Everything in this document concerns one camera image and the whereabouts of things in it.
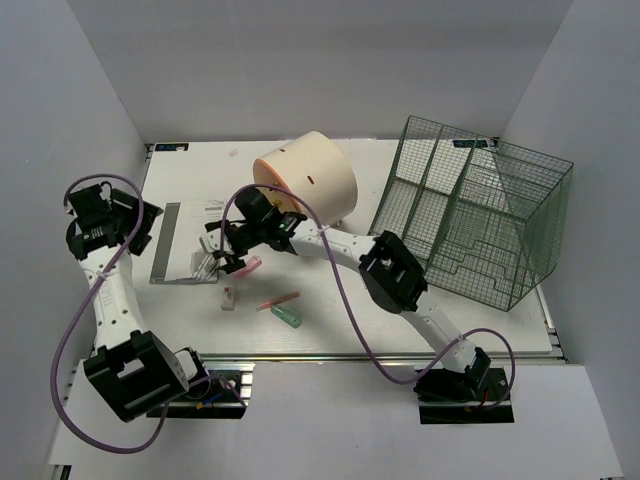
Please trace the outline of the white silver-spined booklet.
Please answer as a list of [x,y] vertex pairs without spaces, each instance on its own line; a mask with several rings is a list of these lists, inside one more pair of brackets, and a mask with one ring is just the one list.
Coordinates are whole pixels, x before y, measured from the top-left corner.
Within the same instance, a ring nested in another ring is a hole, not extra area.
[[150,284],[216,284],[218,261],[200,242],[205,225],[221,219],[225,202],[168,202],[162,215]]

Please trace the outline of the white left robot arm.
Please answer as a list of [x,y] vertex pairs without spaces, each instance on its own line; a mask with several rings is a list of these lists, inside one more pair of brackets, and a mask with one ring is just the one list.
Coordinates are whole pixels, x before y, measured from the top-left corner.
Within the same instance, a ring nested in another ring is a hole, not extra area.
[[189,348],[171,351],[145,326],[132,279],[132,259],[149,244],[162,209],[94,184],[68,195],[73,215],[66,242],[89,285],[96,318],[95,351],[85,375],[123,421],[129,422],[183,395],[205,396],[211,374]]

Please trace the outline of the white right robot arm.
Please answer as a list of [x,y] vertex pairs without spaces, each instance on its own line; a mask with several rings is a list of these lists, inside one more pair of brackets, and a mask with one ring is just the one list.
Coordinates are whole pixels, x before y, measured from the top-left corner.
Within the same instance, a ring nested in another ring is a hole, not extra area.
[[382,310],[401,316],[437,355],[434,374],[421,372],[414,384],[419,394],[435,381],[432,396],[445,400],[471,400],[488,385],[491,360],[484,350],[467,340],[436,299],[428,292],[424,270],[394,233],[353,235],[324,226],[311,211],[289,211],[272,204],[256,186],[234,196],[242,217],[209,222],[200,237],[203,250],[231,274],[244,268],[245,256],[259,245],[300,257],[322,258],[333,269],[346,267],[358,273],[372,301]]

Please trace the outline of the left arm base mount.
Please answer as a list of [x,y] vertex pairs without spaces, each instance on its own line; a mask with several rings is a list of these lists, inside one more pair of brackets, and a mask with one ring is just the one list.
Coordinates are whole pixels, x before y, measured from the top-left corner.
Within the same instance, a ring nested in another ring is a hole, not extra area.
[[209,363],[207,373],[211,378],[173,400],[166,418],[240,420],[249,405],[253,369],[249,363]]

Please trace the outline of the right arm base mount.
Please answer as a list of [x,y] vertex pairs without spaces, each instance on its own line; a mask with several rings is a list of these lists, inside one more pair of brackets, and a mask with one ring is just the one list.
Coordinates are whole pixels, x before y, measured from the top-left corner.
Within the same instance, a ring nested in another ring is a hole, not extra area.
[[481,386],[470,389],[444,369],[428,372],[414,386],[422,425],[489,425],[515,422],[503,368],[490,368]]

